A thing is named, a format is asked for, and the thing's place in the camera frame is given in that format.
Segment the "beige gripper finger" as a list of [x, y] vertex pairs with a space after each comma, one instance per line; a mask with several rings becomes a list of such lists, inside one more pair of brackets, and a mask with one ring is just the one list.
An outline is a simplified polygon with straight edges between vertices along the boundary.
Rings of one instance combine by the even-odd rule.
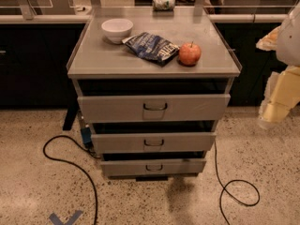
[[259, 126], [264, 129], [275, 127], [299, 102], [300, 67], [287, 66], [280, 73], [272, 72], [259, 109]]
[[263, 51], [275, 51], [278, 46], [279, 26], [265, 35], [256, 43], [256, 48]]

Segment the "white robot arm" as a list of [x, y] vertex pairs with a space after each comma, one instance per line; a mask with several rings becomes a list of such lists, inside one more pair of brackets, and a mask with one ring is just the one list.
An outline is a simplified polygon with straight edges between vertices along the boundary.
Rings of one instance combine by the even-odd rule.
[[282, 24], [261, 38], [256, 47], [275, 51], [277, 60], [287, 67], [272, 72], [264, 90], [258, 124], [273, 128], [300, 102], [300, 4], [297, 4]]

